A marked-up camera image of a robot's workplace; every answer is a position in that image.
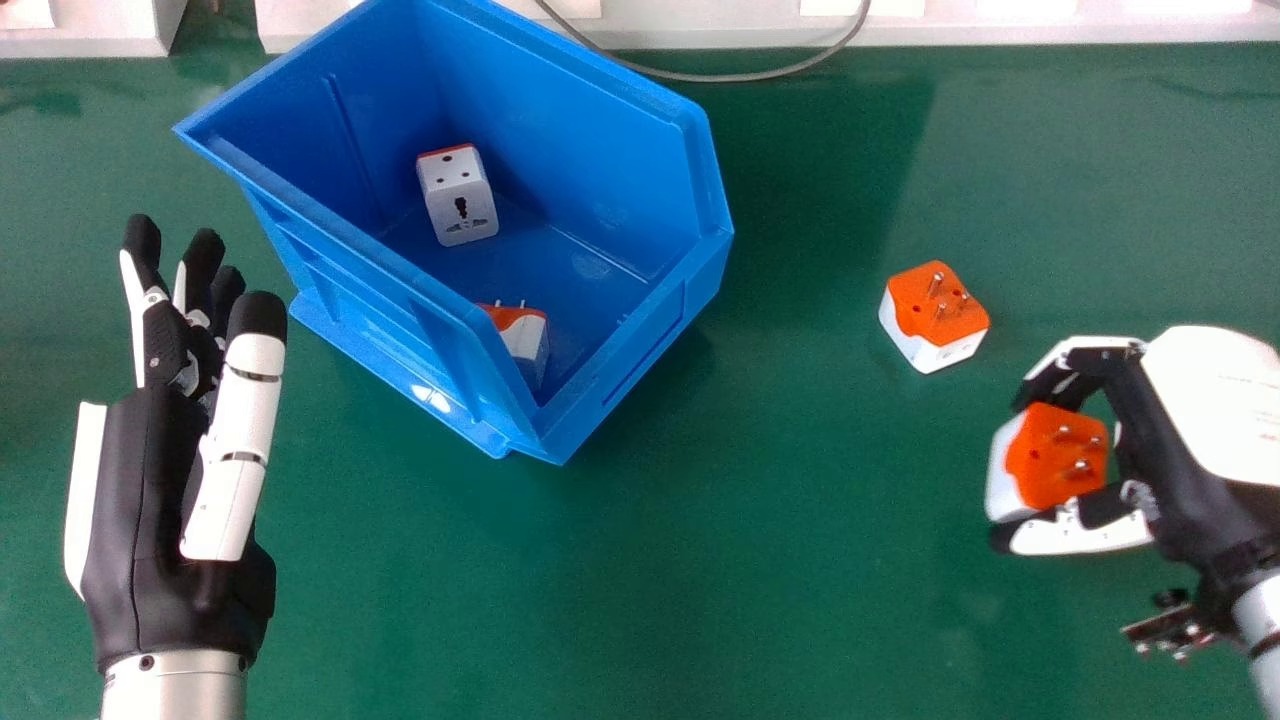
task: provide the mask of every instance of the blue plastic bin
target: blue plastic bin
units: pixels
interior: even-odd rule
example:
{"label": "blue plastic bin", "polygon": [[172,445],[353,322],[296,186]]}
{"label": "blue plastic bin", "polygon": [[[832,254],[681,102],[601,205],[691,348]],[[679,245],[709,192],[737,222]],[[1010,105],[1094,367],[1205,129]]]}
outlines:
{"label": "blue plastic bin", "polygon": [[[562,464],[719,290],[694,102],[486,0],[370,0],[175,131],[232,174],[291,311],[493,457]],[[502,232],[436,242],[417,154],[479,147]],[[544,310],[538,392],[475,302]]]}

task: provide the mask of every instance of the wire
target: wire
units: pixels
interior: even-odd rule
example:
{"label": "wire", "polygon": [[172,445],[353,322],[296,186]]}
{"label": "wire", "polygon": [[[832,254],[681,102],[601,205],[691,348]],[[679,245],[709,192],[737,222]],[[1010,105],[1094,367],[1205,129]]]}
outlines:
{"label": "wire", "polygon": [[835,44],[832,44],[829,47],[822,50],[820,53],[813,55],[812,58],[800,60],[799,63],[792,63],[790,65],[783,65],[781,68],[774,68],[772,70],[762,70],[758,73],[698,74],[698,73],[677,73],[673,70],[664,70],[662,68],[650,68],[649,65],[641,65],[639,63],[623,60],[622,58],[618,58],[617,55],[609,53],[604,47],[600,47],[599,45],[596,45],[594,40],[591,40],[590,37],[584,35],[580,29],[573,27],[568,20],[564,19],[564,15],[561,15],[559,13],[556,12],[554,8],[548,5],[547,0],[534,0],[534,3],[539,8],[541,8],[541,10],[547,13],[552,18],[552,20],[556,22],[556,24],[564,28],[564,32],[567,32],[570,37],[581,42],[584,46],[599,53],[600,55],[604,55],[605,58],[613,60],[614,63],[618,63],[620,65],[631,68],[632,70],[640,74],[646,74],[655,78],[675,79],[681,82],[705,82],[705,83],[758,82],[762,79],[774,79],[780,77],[794,76],[796,73],[803,73],[809,68],[822,64],[836,53],[844,50],[844,47],[849,45],[849,42],[854,38],[854,36],[856,36],[858,32],[863,29],[863,24],[867,22],[867,13],[868,10],[870,10],[872,6],[872,0],[863,0],[861,4],[858,6],[858,13],[854,15],[854,24],[852,27],[849,28],[849,32],[841,36],[841,38],[837,40]]}

